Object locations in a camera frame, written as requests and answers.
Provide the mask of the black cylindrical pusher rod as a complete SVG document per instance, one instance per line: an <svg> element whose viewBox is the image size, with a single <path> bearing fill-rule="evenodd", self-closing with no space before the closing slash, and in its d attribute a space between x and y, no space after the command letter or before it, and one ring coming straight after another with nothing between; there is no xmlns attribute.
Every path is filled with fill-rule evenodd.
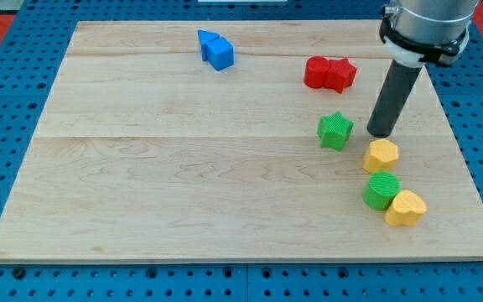
<svg viewBox="0 0 483 302"><path fill-rule="evenodd" d="M420 71L392 61L366 126L371 136L387 138L392 134Z"/></svg>

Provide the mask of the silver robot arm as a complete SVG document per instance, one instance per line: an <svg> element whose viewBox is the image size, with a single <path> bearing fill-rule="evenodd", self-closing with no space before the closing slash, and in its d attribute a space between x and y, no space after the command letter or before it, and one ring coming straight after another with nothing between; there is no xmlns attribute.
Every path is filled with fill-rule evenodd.
<svg viewBox="0 0 483 302"><path fill-rule="evenodd" d="M425 64L451 66L470 40L478 0L392 0L382 7L379 36L392 63L366 130L391 135Z"/></svg>

